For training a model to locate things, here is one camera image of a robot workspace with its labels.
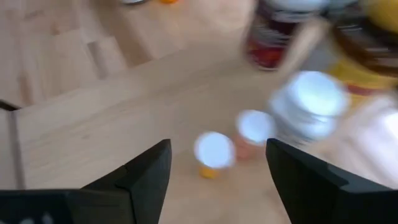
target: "white bottle cap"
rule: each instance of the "white bottle cap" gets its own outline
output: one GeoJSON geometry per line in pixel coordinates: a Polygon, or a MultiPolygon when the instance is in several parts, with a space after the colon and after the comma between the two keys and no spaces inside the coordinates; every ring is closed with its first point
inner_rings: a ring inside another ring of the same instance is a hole
{"type": "Polygon", "coordinates": [[[311,12],[318,11],[325,7],[329,0],[261,0],[269,1],[272,5],[280,9],[290,11],[311,12]]]}
{"type": "Polygon", "coordinates": [[[289,83],[287,96],[301,110],[320,116],[339,116],[349,105],[343,85],[322,72],[299,72],[289,83]]]}
{"type": "Polygon", "coordinates": [[[243,138],[258,146],[263,146],[267,139],[275,136],[274,119],[261,111],[245,110],[241,112],[236,125],[243,138]]]}
{"type": "Polygon", "coordinates": [[[195,141],[195,157],[203,165],[213,169],[222,169],[233,165],[234,145],[225,135],[204,133],[195,141]]]}

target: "jar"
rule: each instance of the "jar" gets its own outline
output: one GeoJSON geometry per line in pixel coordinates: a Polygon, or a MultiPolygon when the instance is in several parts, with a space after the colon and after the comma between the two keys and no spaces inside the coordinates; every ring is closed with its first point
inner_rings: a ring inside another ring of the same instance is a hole
{"type": "Polygon", "coordinates": [[[274,119],[262,111],[242,111],[236,120],[236,129],[234,143],[239,160],[264,154],[267,140],[275,136],[274,119]]]}
{"type": "Polygon", "coordinates": [[[338,80],[322,72],[299,72],[270,99],[276,138],[305,149],[335,130],[348,102],[338,80]]]}
{"type": "MultiPolygon", "coordinates": [[[[378,6],[383,2],[376,1],[367,6],[368,10],[361,11],[377,11],[383,8],[378,6]]],[[[327,72],[342,81],[351,95],[352,108],[398,83],[398,34],[383,29],[380,24],[386,18],[379,20],[379,15],[367,16],[351,9],[340,16],[330,38],[315,49],[303,66],[327,72]]]]}
{"type": "Polygon", "coordinates": [[[258,0],[249,30],[246,53],[262,70],[275,70],[294,36],[327,0],[258,0]]]}

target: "pill bottle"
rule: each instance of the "pill bottle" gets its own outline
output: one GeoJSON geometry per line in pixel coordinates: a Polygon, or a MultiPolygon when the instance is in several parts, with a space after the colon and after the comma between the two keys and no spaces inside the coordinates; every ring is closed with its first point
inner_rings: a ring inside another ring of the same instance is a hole
{"type": "Polygon", "coordinates": [[[207,132],[198,137],[194,145],[195,157],[200,163],[200,175],[215,179],[223,169],[235,162],[235,150],[232,141],[224,134],[207,132]]]}
{"type": "Polygon", "coordinates": [[[234,144],[238,160],[263,154],[267,139],[275,137],[274,119],[262,111],[242,111],[236,120],[236,129],[234,144]]]}
{"type": "Polygon", "coordinates": [[[270,99],[276,138],[306,149],[335,130],[348,105],[346,90],[335,78],[322,72],[298,72],[270,99]]]}

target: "wooden surface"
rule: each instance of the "wooden surface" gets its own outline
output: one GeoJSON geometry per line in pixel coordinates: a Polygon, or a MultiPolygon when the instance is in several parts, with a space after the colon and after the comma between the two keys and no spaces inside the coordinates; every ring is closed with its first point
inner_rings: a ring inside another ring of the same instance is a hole
{"type": "Polygon", "coordinates": [[[18,189],[18,172],[16,167],[15,122],[11,112],[0,109],[0,189],[18,189]]]}
{"type": "Polygon", "coordinates": [[[19,106],[242,29],[254,0],[1,0],[0,98],[19,106]]]}
{"type": "MultiPolygon", "coordinates": [[[[323,28],[317,21],[307,24],[275,73],[247,63],[240,48],[243,31],[238,30],[226,41],[192,46],[19,110],[27,188],[82,187],[170,138],[174,158],[160,223],[289,223],[264,158],[205,180],[198,175],[192,144],[204,131],[232,136],[241,110],[264,110],[270,94],[297,69],[323,28]]],[[[383,115],[379,108],[394,107],[391,98],[380,101],[308,152],[397,187],[388,167],[374,163],[377,150],[388,149],[381,145],[385,138],[368,142],[367,151],[360,144],[358,130],[373,130],[369,118],[383,115]]],[[[397,142],[393,134],[389,136],[397,142]]]]}

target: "yellow label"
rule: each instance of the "yellow label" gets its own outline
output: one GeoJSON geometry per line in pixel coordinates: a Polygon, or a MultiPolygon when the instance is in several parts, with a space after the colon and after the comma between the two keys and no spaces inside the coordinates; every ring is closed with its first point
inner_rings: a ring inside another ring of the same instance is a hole
{"type": "Polygon", "coordinates": [[[340,54],[341,58],[329,69],[329,74],[342,81],[353,96],[352,103],[357,105],[367,97],[390,89],[398,83],[398,78],[373,72],[366,67],[340,54]]]}

